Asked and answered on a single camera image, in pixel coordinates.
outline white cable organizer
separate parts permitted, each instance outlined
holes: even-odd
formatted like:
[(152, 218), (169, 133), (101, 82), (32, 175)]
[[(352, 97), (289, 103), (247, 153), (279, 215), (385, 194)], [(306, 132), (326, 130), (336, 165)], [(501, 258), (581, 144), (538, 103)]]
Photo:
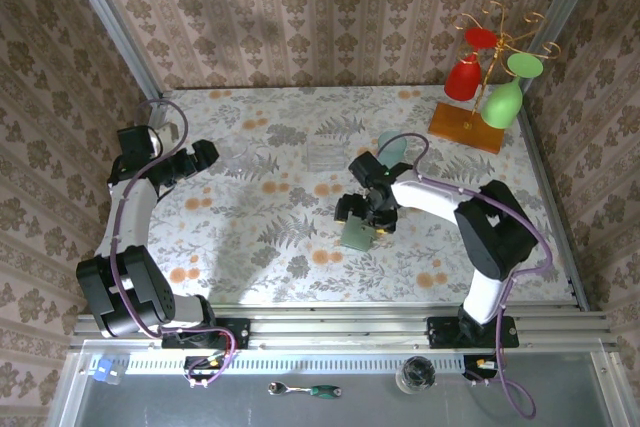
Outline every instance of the white cable organizer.
[[(89, 375), (93, 375), (102, 358), (114, 365), (126, 366), (127, 375), (182, 375), (185, 351), (135, 352), (130, 356), (95, 355), (91, 359)], [(193, 356), (203, 355), (194, 351)], [(418, 354), (433, 363), (436, 374), (461, 374), (465, 370), (464, 355), (456, 353)], [(291, 355), (239, 352), (223, 375), (282, 375), (282, 374), (393, 374), (406, 354), (385, 355)]]

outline orange base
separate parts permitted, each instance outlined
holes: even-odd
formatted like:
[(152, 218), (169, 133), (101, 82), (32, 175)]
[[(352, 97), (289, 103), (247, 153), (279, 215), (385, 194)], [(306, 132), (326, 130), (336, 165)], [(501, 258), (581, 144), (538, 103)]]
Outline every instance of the orange base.
[(470, 110), (438, 102), (429, 133), (492, 154), (500, 152), (504, 130), (489, 127), (479, 113), (473, 116), (471, 128), (465, 129), (470, 119)]

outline green handle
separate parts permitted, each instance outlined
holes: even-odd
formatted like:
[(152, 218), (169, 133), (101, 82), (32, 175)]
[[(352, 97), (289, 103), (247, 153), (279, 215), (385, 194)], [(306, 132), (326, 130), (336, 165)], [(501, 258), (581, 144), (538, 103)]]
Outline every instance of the green handle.
[(311, 387), (311, 395), (321, 399), (337, 399), (342, 395), (342, 391), (335, 385), (314, 385)]

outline gray floor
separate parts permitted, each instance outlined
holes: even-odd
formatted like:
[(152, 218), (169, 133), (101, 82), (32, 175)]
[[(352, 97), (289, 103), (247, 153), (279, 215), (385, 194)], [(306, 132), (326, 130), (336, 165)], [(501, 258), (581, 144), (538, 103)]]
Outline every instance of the gray floor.
[[(174, 376), (125, 376), (118, 386), (91, 379), (78, 426), (606, 426), (610, 425), (586, 355), (512, 355), (508, 377), (536, 400), (534, 422), (520, 419), (501, 387), (469, 387), (461, 376), (440, 376), (424, 394), (403, 394), (390, 375), (228, 375), (208, 389)], [(336, 400), (302, 394), (272, 397), (267, 384), (330, 383)]]

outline red glass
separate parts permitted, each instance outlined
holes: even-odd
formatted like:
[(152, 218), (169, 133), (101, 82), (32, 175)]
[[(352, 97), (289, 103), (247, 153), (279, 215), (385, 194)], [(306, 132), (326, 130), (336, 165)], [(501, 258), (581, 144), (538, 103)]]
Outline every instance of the red glass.
[(482, 81), (482, 69), (476, 54), (471, 54), (458, 62), (444, 84), (444, 92), (453, 100), (465, 101), (473, 99), (478, 85)]
[(464, 33), (465, 40), (472, 45), (475, 50), (478, 49), (493, 49), (498, 43), (498, 37), (496, 34), (487, 29), (480, 29), (473, 27), (467, 29)]

